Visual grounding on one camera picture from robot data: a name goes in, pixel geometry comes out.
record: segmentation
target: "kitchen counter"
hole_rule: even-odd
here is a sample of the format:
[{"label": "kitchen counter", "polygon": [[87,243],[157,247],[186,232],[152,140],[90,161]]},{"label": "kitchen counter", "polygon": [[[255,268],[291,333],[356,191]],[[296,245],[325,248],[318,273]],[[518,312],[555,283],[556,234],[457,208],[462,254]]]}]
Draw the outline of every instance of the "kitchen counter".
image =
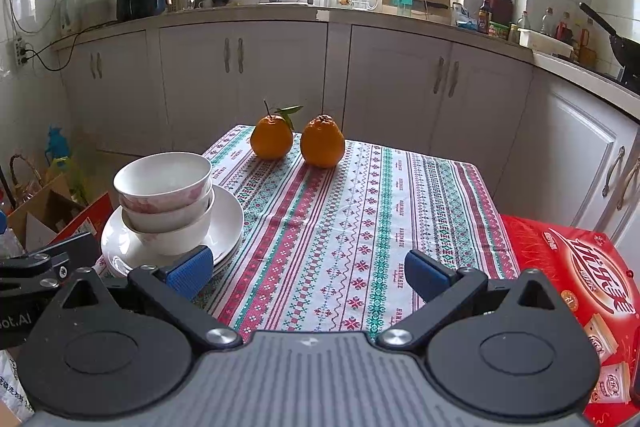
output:
[{"label": "kitchen counter", "polygon": [[[640,96],[618,84],[606,80],[596,73],[587,71],[563,60],[534,52],[511,42],[501,41],[477,32],[455,28],[425,20],[399,17],[378,12],[364,12],[341,8],[325,8],[297,4],[262,4],[254,6],[222,7],[197,9],[165,13],[115,24],[81,34],[76,44],[96,41],[108,37],[130,34],[139,31],[167,28],[171,26],[197,25],[215,22],[244,21],[297,21],[324,22],[344,25],[369,26],[424,35],[443,39],[514,58],[556,74],[572,84],[579,86],[607,103],[619,108],[632,118],[640,121]],[[74,38],[69,37],[58,42],[52,48],[69,48]]]}]

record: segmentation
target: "tablecloth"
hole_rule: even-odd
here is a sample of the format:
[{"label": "tablecloth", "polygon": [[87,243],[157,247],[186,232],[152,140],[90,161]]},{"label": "tablecloth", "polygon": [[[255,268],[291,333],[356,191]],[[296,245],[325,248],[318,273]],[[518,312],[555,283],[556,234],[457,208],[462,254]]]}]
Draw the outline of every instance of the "tablecloth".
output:
[{"label": "tablecloth", "polygon": [[244,208],[243,242],[196,303],[247,340],[252,331],[380,331],[422,306],[404,281],[417,248],[451,268],[519,274],[478,169],[347,140],[335,169],[289,154],[263,162],[236,126],[205,153],[213,182]]}]

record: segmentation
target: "wok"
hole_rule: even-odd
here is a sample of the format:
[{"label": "wok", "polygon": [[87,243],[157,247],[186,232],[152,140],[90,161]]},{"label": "wok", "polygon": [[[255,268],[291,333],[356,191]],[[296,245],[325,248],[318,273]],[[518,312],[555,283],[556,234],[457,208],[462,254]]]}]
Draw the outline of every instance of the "wok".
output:
[{"label": "wok", "polygon": [[581,2],[578,6],[609,34],[611,49],[620,65],[632,74],[640,74],[640,44],[618,35],[615,29],[588,4]]}]

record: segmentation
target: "cabinet handle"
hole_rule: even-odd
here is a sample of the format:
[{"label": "cabinet handle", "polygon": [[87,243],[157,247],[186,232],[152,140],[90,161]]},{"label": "cabinet handle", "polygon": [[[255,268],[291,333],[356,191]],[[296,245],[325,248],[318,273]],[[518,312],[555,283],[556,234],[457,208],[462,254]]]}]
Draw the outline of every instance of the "cabinet handle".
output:
[{"label": "cabinet handle", "polygon": [[626,190],[629,188],[629,183],[631,183],[631,179],[638,173],[638,170],[640,170],[640,158],[636,160],[636,165],[634,166],[633,170],[629,172],[629,175],[626,177],[625,190],[623,190],[622,196],[620,196],[620,201],[616,205],[616,208],[618,210],[622,210],[622,204],[625,201]]},{"label": "cabinet handle", "polygon": [[440,90],[440,83],[442,82],[442,70],[444,69],[444,58],[440,57],[438,61],[438,76],[436,77],[436,83],[433,84],[433,94],[437,94]]},{"label": "cabinet handle", "polygon": [[244,73],[244,41],[238,39],[238,72]]},{"label": "cabinet handle", "polygon": [[616,161],[613,162],[613,165],[609,167],[609,171],[607,171],[607,180],[604,182],[604,187],[602,188],[602,197],[606,198],[607,194],[609,194],[609,182],[611,181],[611,176],[613,174],[613,171],[616,169],[616,165],[618,165],[618,162],[622,160],[622,158],[625,157],[625,146],[623,145],[620,150],[618,151],[618,157],[616,158]]},{"label": "cabinet handle", "polygon": [[458,85],[458,71],[460,70],[460,63],[458,61],[453,63],[453,78],[451,79],[451,87],[449,88],[449,98],[453,96]]},{"label": "cabinet handle", "polygon": [[98,52],[98,59],[95,61],[95,64],[98,67],[98,76],[102,78],[102,57],[100,57],[100,52]]},{"label": "cabinet handle", "polygon": [[231,51],[229,49],[229,39],[225,39],[225,71],[228,73],[230,71],[229,68],[229,58],[231,56]]},{"label": "cabinet handle", "polygon": [[91,76],[95,80],[95,70],[94,70],[94,54],[89,55],[89,69],[91,70]]}]

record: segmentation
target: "metal screw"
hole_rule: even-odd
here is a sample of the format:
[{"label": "metal screw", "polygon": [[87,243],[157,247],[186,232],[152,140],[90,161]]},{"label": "metal screw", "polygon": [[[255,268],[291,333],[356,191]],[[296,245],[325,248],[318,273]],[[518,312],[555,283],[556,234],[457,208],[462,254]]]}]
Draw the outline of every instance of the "metal screw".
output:
[{"label": "metal screw", "polygon": [[207,340],[216,346],[227,346],[238,339],[238,334],[234,330],[227,328],[215,328],[207,331]]},{"label": "metal screw", "polygon": [[387,346],[405,346],[413,339],[414,337],[409,331],[398,328],[386,330],[380,335],[380,340]]},{"label": "metal screw", "polygon": [[60,286],[60,283],[55,279],[42,279],[40,281],[40,286],[43,288],[57,288]]}]

